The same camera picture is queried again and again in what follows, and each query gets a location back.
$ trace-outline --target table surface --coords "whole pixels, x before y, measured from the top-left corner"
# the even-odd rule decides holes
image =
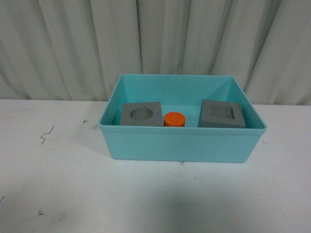
[[[0,100],[1,233],[311,232],[311,106],[255,105],[243,164],[113,160],[105,106]]]

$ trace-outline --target orange cap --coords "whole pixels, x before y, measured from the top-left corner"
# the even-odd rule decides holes
[[[186,118],[178,112],[170,112],[164,116],[164,126],[184,127]]]

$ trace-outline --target curtain fold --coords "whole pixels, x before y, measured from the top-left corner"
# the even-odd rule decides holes
[[[0,98],[108,100],[123,73],[234,76],[311,105],[311,1],[0,0]]]

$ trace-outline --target plastic bin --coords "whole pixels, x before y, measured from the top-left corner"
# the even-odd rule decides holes
[[[199,128],[203,99],[239,103],[246,128]],[[119,125],[123,103],[149,101],[185,127]],[[267,128],[233,77],[195,75],[120,76],[99,124],[114,159],[229,163],[245,162]]]

